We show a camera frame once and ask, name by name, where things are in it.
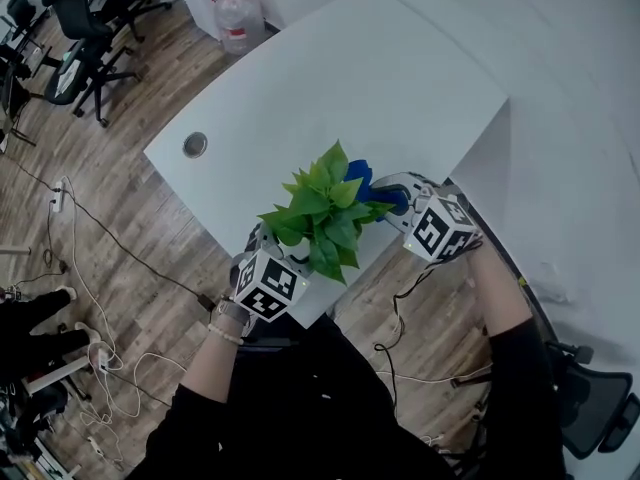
white table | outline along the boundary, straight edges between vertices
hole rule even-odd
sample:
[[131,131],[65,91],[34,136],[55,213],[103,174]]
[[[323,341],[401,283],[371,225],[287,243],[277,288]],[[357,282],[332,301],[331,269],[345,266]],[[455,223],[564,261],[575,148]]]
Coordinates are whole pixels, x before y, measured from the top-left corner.
[[[395,0],[336,0],[269,39],[204,89],[145,153],[200,223],[231,255],[256,215],[288,204],[282,182],[336,139],[374,179],[401,171],[442,182],[506,101],[455,44]],[[197,159],[192,132],[208,138]],[[362,270],[397,236],[365,227]],[[311,325],[345,291],[316,274],[291,310]]]

potted plant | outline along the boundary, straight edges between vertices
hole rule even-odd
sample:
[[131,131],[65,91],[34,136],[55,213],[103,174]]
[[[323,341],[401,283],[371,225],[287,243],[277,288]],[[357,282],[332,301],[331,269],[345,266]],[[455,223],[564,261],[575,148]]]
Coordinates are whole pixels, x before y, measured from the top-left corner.
[[[353,179],[354,172],[364,175]],[[289,207],[275,205],[275,212],[259,217],[286,246],[307,240],[313,270],[346,284],[342,266],[360,268],[356,253],[362,226],[383,217],[393,205],[368,200],[371,170],[362,160],[349,164],[340,141],[313,162],[309,172],[300,169],[293,176],[295,184],[283,183],[292,195]]]

